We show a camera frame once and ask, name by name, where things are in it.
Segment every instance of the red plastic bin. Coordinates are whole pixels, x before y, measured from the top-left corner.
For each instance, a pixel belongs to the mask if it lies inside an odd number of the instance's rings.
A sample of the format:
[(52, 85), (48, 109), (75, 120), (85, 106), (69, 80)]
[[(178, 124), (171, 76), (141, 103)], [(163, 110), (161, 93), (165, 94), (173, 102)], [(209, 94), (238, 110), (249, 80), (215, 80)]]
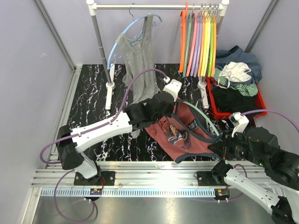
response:
[[(211, 82), (210, 82), (210, 78), (207, 78), (207, 79), (206, 79), (206, 83), (207, 83), (208, 94), (209, 94), (209, 96), (210, 96), (210, 102), (211, 102), (210, 106), (212, 107), (213, 117), (214, 117), (215, 119), (228, 119), (228, 117), (229, 117), (232, 113), (227, 113), (227, 112), (224, 113), (224, 112), (220, 112), (220, 111), (217, 109), (216, 104), (215, 104), (215, 100), (214, 100), (214, 96), (213, 96), (213, 93), (212, 93), (212, 89), (213, 89), (213, 87), (212, 87), (212, 84), (211, 84)], [(261, 108), (263, 108), (263, 109), (266, 109), (266, 106), (265, 106), (265, 104), (263, 103), (263, 98), (262, 98), (262, 96), (261, 96), (261, 94), (260, 94), (260, 91), (258, 91), (258, 93), (257, 93), (257, 98), (256, 98), (256, 101), (255, 101), (255, 105), (256, 105), (256, 106), (259, 106), (259, 107), (261, 107)], [(254, 118), (258, 118), (258, 117), (260, 117), (260, 116), (264, 116), (264, 115), (266, 115), (266, 114), (267, 114), (267, 112), (259, 113), (259, 114), (257, 114), (256, 116), (254, 116)]]

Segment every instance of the gray tank top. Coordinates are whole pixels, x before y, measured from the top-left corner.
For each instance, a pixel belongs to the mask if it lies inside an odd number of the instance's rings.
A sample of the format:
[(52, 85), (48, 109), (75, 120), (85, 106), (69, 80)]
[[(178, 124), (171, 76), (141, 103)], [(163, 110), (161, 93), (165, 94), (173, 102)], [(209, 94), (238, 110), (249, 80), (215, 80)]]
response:
[[(116, 43), (122, 50), (122, 56), (125, 61), (127, 74), (123, 77), (122, 81), (128, 86), (132, 79), (140, 72), (146, 69), (154, 68), (153, 55), (151, 49), (151, 30), (153, 23), (153, 14), (147, 14), (144, 18), (143, 28), (144, 37), (135, 42), (130, 40), (124, 33), (121, 33), (116, 40)], [(133, 103), (138, 103), (158, 93), (159, 88), (156, 84), (156, 73), (154, 71), (147, 72), (141, 75), (133, 83), (131, 87), (133, 91)]]

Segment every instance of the garment pile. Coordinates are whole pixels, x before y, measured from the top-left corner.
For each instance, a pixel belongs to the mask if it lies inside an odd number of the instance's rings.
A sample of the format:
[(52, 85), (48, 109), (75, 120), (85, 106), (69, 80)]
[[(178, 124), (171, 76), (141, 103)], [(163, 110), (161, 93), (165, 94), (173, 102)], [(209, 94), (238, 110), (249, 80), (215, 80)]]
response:
[[(256, 83), (261, 81), (262, 67), (254, 54), (245, 53), (239, 46), (229, 51), (217, 51), (212, 93), (221, 112), (246, 112), (262, 109), (255, 105)], [(256, 114), (247, 115), (251, 119)]]

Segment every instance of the white rack stand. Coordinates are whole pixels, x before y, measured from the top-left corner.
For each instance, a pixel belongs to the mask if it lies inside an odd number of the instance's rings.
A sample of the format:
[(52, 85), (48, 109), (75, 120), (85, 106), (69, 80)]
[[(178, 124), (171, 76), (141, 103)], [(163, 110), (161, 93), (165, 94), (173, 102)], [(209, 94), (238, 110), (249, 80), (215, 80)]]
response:
[[(100, 50), (100, 55), (102, 59), (102, 63), (104, 65), (105, 75), (107, 78), (107, 99), (106, 99), (106, 110), (111, 109), (111, 99), (112, 99), (112, 90), (115, 88), (115, 84), (113, 82), (114, 77), (114, 67), (110, 69), (110, 73), (107, 70), (107, 60), (104, 52), (104, 47), (102, 43), (102, 38), (100, 34), (100, 29), (97, 21), (97, 15), (96, 10), (99, 9), (171, 9), (171, 10), (184, 10), (186, 8), (186, 5), (98, 5), (94, 3), (94, 0), (86, 0), (86, 3), (89, 8), (90, 16), (93, 20), (93, 26), (95, 35), (97, 37), (98, 46)], [(219, 20), (217, 22), (217, 36), (220, 31), (220, 27), (222, 24), (223, 17), (225, 15), (226, 9), (228, 7), (229, 0), (222, 0), (221, 4), (201, 4), (201, 5), (190, 5), (188, 6), (188, 9), (192, 10), (198, 10), (198, 9), (206, 9), (206, 10), (218, 10), (220, 11), (219, 14)], [(205, 77), (199, 77), (199, 83), (197, 85), (199, 88), (202, 89), (201, 92), (204, 93), (204, 96), (202, 96), (202, 103), (204, 108), (209, 108), (208, 100), (207, 100), (207, 94), (206, 94), (206, 76)]]

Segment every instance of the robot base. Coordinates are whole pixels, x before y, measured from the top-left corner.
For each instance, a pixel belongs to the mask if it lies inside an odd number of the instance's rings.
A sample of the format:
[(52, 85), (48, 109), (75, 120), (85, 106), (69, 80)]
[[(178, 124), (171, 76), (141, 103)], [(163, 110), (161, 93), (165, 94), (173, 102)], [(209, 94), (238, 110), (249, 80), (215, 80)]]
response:
[(92, 182), (85, 179), (79, 172), (76, 172), (74, 185), (75, 186), (101, 186), (101, 178), (105, 179), (104, 186), (114, 186), (115, 182), (115, 172), (114, 171), (102, 171), (101, 177), (96, 181)]

